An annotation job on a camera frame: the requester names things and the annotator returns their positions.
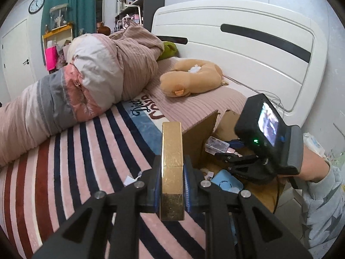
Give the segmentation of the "right forearm grey star sleeve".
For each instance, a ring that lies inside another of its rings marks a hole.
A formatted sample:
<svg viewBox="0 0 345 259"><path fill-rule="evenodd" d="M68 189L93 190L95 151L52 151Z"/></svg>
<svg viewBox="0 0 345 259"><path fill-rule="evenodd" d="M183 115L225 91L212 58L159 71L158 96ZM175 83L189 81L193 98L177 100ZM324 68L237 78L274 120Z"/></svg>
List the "right forearm grey star sleeve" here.
<svg viewBox="0 0 345 259"><path fill-rule="evenodd" d="M305 184L301 214L303 244L313 258L322 258L344 227L344 181L339 168L330 166L323 180Z"/></svg>

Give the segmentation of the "person's right hand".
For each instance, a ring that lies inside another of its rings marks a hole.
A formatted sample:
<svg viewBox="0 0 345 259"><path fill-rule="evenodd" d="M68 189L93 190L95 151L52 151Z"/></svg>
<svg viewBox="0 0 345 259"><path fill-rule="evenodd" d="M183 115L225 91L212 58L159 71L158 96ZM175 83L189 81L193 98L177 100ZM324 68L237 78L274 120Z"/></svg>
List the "person's right hand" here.
<svg viewBox="0 0 345 259"><path fill-rule="evenodd" d="M303 160L298 175L279 175L278 181L282 184L292 177L297 181L322 184L330 171L330 165L319 155L303 146Z"/></svg>

